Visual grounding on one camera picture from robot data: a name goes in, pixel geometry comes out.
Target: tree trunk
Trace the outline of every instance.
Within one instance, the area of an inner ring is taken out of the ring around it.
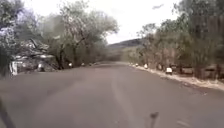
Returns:
[[[194,76],[196,78],[203,79],[203,77],[202,77],[202,68],[201,67],[195,67],[194,68]]]

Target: foliage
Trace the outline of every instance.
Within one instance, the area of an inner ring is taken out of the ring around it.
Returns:
[[[222,0],[182,0],[174,6],[176,20],[143,26],[138,33],[142,48],[136,52],[145,63],[193,67],[195,76],[201,77],[202,69],[223,63],[223,5]]]

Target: overcast sky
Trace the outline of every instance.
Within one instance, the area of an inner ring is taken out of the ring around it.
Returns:
[[[58,13],[63,0],[23,0],[25,7],[39,15]],[[166,19],[175,19],[173,4],[180,0],[89,0],[91,8],[113,16],[120,31],[107,37],[108,43],[137,38],[137,32],[147,23],[160,24]]]

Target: paved road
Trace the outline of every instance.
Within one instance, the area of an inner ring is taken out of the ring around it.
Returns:
[[[224,93],[121,64],[21,75],[0,85],[17,128],[150,128],[155,112],[155,128],[224,127]]]

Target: tree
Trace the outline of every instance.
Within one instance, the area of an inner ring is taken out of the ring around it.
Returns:
[[[63,33],[59,35],[60,44],[54,45],[58,47],[55,50],[59,52],[54,53],[57,54],[56,58],[59,63],[66,60],[79,66],[82,63],[96,61],[96,56],[103,51],[99,50],[99,47],[104,48],[105,37],[118,30],[117,22],[112,17],[100,11],[88,12],[87,9],[88,5],[83,1],[62,6],[59,17],[64,26],[61,29]],[[69,53],[73,53],[73,55],[66,55],[66,49],[72,50]]]
[[[12,27],[23,10],[23,4],[20,0],[1,0],[0,1],[0,73],[8,70],[10,63],[10,53],[8,44],[14,43],[12,38]]]
[[[0,31],[3,28],[12,26],[22,12],[23,4],[20,0],[1,0],[0,1]]]

